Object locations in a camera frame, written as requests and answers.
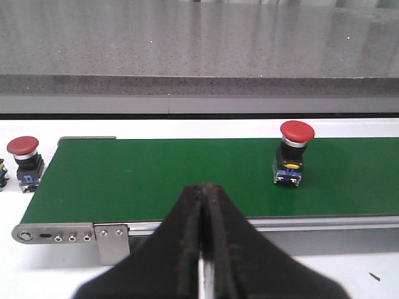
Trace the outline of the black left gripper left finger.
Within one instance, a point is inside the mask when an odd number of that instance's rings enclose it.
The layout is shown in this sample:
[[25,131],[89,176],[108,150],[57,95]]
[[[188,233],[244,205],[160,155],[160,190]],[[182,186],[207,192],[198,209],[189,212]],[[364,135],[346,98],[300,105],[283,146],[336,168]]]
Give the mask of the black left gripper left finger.
[[131,255],[83,284],[75,298],[197,298],[203,193],[183,188],[157,230]]

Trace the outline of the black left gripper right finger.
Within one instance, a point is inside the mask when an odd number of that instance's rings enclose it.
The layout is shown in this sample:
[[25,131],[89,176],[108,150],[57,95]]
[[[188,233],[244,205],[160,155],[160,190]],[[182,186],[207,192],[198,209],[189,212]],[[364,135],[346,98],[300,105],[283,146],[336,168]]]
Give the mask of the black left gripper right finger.
[[295,261],[243,216],[219,185],[203,187],[203,252],[210,298],[348,298],[335,281]]

